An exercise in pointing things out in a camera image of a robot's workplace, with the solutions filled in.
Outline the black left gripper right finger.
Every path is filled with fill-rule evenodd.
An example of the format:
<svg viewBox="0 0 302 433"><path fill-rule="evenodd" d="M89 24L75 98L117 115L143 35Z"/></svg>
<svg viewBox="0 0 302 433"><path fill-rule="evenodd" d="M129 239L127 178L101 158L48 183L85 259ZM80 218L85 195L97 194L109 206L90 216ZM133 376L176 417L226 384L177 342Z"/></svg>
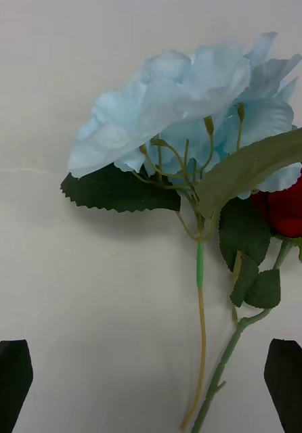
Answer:
<svg viewBox="0 0 302 433"><path fill-rule="evenodd" d="M273 339L264 380L285 432L302 432L302 348L294 340Z"/></svg>

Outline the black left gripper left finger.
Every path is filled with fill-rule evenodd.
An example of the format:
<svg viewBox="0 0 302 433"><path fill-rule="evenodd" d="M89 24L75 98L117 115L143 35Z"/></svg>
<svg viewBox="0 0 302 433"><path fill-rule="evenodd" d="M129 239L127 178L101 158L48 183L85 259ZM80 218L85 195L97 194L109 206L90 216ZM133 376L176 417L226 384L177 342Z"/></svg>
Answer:
<svg viewBox="0 0 302 433"><path fill-rule="evenodd" d="M0 342L0 432L12 432L33 382L26 340Z"/></svg>

